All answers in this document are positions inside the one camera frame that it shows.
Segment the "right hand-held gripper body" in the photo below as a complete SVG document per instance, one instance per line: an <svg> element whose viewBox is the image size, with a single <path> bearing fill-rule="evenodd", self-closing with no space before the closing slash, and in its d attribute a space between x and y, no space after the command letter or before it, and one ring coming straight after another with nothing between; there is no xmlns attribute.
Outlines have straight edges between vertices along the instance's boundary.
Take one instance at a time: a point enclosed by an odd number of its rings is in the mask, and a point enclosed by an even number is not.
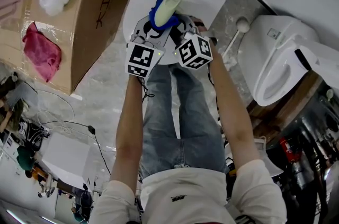
<svg viewBox="0 0 339 224"><path fill-rule="evenodd" d="M199 31L190 16L177 14L179 24L173 26L169 36L175 44L173 51L178 63L189 69L200 69L213 60L210 38Z"/></svg>

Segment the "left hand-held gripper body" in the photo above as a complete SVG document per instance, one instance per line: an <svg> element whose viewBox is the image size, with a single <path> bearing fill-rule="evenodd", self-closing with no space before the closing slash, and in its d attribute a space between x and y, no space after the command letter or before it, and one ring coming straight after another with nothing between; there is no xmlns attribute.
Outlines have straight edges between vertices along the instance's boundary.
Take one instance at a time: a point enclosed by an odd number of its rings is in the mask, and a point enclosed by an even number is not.
<svg viewBox="0 0 339 224"><path fill-rule="evenodd" d="M126 73L147 78L166 52L170 28L155 30L149 16L138 21L127 43Z"/></svg>

